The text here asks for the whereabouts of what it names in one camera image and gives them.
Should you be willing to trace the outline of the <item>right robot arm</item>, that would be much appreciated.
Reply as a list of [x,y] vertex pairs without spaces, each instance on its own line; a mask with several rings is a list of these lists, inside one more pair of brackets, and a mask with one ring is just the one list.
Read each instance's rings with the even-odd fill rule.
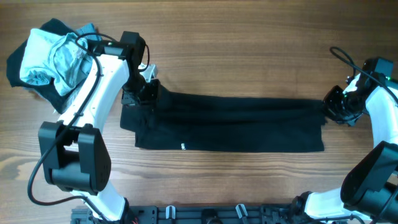
[[374,148],[346,176],[341,188],[310,193],[303,207],[306,223],[359,217],[372,223],[397,223],[397,104],[377,87],[366,100]]

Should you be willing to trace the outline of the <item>dark teal t-shirt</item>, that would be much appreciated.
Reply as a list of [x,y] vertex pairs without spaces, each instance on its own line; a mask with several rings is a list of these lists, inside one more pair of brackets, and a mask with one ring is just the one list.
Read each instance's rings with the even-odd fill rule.
[[123,106],[120,127],[143,149],[322,152],[322,102],[176,93],[160,86],[148,105]]

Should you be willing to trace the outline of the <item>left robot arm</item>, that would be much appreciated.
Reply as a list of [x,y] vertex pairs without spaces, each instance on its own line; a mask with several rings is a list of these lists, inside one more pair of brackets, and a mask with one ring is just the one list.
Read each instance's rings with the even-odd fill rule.
[[102,55],[74,102],[39,129],[46,181],[88,206],[92,223],[137,223],[129,202],[109,181],[111,159],[102,132],[113,102],[132,75],[127,60]]

